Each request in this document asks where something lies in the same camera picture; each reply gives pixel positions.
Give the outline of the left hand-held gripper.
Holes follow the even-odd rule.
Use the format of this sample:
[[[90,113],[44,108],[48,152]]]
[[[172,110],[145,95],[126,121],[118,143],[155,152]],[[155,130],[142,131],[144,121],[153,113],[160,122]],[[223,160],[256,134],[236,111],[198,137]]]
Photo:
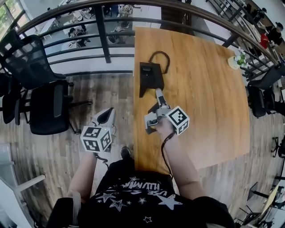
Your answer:
[[[93,121],[84,126],[80,135],[80,152],[111,153],[116,127],[115,109],[102,110],[93,116]]]

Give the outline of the person's right hand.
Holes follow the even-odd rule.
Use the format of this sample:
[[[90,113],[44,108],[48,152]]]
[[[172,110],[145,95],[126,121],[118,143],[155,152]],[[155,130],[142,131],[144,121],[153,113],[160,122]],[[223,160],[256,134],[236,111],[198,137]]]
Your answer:
[[[155,129],[162,141],[174,132],[173,125],[167,118],[161,118],[155,125]]]

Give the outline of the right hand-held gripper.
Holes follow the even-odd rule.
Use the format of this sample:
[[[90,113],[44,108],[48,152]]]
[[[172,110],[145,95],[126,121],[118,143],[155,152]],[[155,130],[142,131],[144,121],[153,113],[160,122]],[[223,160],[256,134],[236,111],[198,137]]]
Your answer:
[[[155,125],[161,118],[167,118],[172,123],[177,135],[182,134],[189,127],[190,118],[188,115],[179,106],[172,109],[168,105],[163,91],[160,88],[155,89],[155,94],[157,103],[153,105],[148,110],[148,114],[144,116],[147,134],[152,134],[156,131]]]

